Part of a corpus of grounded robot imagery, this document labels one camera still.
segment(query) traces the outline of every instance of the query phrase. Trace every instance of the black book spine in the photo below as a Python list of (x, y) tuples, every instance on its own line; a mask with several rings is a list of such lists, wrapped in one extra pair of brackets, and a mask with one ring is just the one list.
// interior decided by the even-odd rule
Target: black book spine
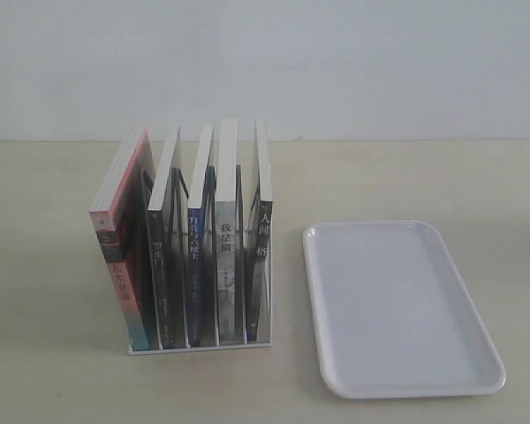
[(167, 272), (167, 244), (161, 211), (148, 211), (148, 231), (159, 335), (163, 349), (171, 349), (174, 345), (173, 314)]
[(250, 227), (248, 261), (246, 263), (246, 333), (247, 341), (257, 338), (257, 325), (261, 311), (261, 296), (265, 281), (265, 261), (269, 253), (269, 232), (273, 202), (260, 201), (255, 205), (253, 228)]
[(188, 269), (185, 284), (186, 323), (192, 347), (201, 344), (202, 331), (202, 237), (204, 235), (203, 208), (188, 209)]

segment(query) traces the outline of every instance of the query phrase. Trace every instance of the pink book cover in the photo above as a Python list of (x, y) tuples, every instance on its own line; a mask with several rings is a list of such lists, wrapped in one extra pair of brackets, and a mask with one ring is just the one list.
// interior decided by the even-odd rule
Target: pink book cover
[(141, 170), (155, 176), (147, 128), (140, 134), (110, 207), (90, 211), (134, 351), (153, 349), (157, 344)]

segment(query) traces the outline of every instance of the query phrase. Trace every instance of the book spine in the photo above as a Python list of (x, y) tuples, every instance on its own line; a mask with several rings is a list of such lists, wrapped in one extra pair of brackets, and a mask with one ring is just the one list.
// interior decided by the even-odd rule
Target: book spine
[(236, 203), (216, 203), (216, 285), (218, 331), (221, 341), (233, 340), (235, 330)]
[(251, 259), (248, 261), (248, 277), (246, 285), (246, 332), (247, 340), (254, 342), (257, 338), (257, 327), (261, 311), (261, 296), (265, 282), (265, 264), (269, 254), (269, 233), (273, 203), (260, 201), (252, 231), (254, 245)]
[(204, 234), (204, 210), (188, 209), (188, 269), (186, 280), (186, 322), (188, 339), (192, 347), (201, 343), (202, 326), (202, 236)]
[(128, 231), (96, 231), (102, 255), (124, 314), (132, 348), (147, 350), (150, 348), (149, 336), (141, 317), (140, 303), (133, 289), (131, 272), (125, 261), (132, 236), (133, 234)]
[(148, 211), (148, 239), (159, 337), (163, 349), (174, 345), (173, 314), (168, 279), (168, 257), (161, 211)]

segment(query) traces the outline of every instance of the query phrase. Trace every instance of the plastic tray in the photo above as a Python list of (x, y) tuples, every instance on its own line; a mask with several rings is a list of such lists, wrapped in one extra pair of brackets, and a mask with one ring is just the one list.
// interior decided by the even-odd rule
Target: plastic tray
[(318, 223), (304, 248), (322, 378), (344, 398), (483, 395), (504, 365), (439, 232)]

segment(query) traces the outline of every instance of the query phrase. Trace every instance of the table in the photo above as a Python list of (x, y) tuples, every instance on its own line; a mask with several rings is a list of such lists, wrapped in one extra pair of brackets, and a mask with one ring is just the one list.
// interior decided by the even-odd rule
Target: table
[[(0, 142), (0, 422), (530, 422), (530, 141), (272, 143), (273, 346), (141, 357), (87, 214), (116, 148)], [(500, 392), (346, 401), (323, 384), (302, 231), (386, 219), (442, 233)]]

